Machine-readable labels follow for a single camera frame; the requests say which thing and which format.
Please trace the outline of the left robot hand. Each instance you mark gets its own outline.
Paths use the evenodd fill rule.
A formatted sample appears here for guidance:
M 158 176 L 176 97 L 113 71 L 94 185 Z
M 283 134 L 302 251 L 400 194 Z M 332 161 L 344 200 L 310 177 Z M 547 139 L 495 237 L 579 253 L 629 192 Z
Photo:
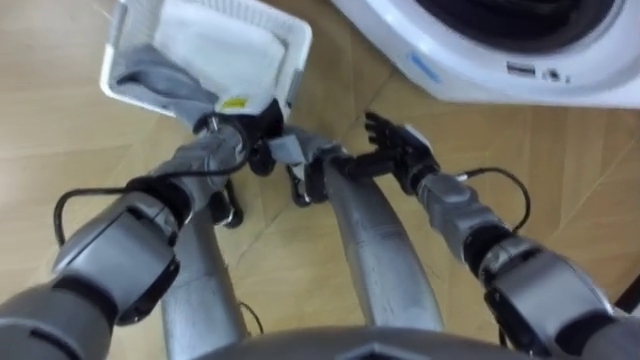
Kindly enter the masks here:
M 221 170 L 199 171 L 199 176 L 231 175 L 245 165 L 257 176 L 270 175 L 276 165 L 268 142 L 283 134 L 284 116 L 276 99 L 272 99 L 266 107 L 257 114 L 225 114 L 209 112 L 202 115 L 195 123 L 193 132 L 212 132 L 214 126 L 231 127 L 240 137 L 240 159 L 228 168 Z

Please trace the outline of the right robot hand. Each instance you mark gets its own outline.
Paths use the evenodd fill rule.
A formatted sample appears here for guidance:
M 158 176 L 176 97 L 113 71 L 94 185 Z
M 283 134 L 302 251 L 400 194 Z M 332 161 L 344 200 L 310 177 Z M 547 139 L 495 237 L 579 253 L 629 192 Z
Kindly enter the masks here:
M 426 138 L 409 125 L 399 125 L 375 113 L 365 113 L 368 141 L 376 151 L 391 154 L 391 174 L 407 195 L 416 195 L 425 176 L 441 169 Z

